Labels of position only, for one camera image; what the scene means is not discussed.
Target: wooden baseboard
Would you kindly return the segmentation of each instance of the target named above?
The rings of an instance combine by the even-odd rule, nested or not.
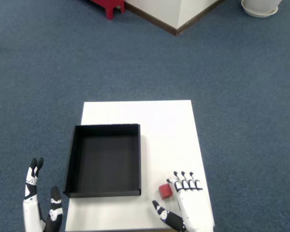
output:
[[[164,29],[165,31],[171,33],[172,35],[177,36],[177,35],[180,35],[181,33],[183,33],[183,31],[187,30],[189,27],[191,27],[193,24],[195,24],[197,21],[199,21],[202,17],[207,15],[209,12],[211,12],[218,5],[223,3],[223,1],[225,1],[225,0],[218,0],[218,1],[214,2],[209,7],[204,9],[202,12],[200,12],[199,14],[194,16],[191,20],[189,20],[187,23],[185,23],[184,25],[182,25],[181,27],[179,27],[177,29],[172,27],[171,25],[165,23],[165,22],[162,22],[160,19],[157,19],[156,17],[146,13],[145,11],[140,10],[139,8],[131,5],[130,3],[125,2],[125,8],[127,10],[135,13],[136,15],[140,16],[141,18],[151,22],[152,24],[154,24],[154,25]]]

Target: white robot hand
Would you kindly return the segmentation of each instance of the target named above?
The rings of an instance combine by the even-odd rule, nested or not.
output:
[[[26,232],[58,232],[62,222],[62,206],[59,190],[54,186],[51,190],[51,209],[46,223],[42,218],[37,195],[39,170],[43,166],[43,158],[33,159],[28,169],[23,201],[24,223]]]
[[[167,179],[174,187],[176,198],[182,212],[180,217],[161,207],[157,201],[153,205],[160,219],[173,229],[184,232],[213,232],[214,220],[209,199],[201,187],[201,183],[190,172],[174,172],[177,179]]]

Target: white table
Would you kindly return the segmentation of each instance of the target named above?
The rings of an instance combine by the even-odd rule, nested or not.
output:
[[[82,125],[141,125],[142,195],[71,198],[66,231],[166,229],[152,200],[180,214],[174,196],[162,200],[158,187],[173,171],[193,171],[207,184],[191,101],[85,102]]]

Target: black tray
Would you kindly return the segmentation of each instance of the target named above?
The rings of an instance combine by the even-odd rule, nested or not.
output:
[[[76,126],[63,193],[73,198],[141,195],[140,125]]]

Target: red stool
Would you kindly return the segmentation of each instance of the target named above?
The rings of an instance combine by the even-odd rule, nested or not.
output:
[[[92,2],[105,8],[105,13],[107,19],[111,20],[113,18],[113,10],[115,7],[120,6],[121,13],[125,12],[124,0],[91,0]]]

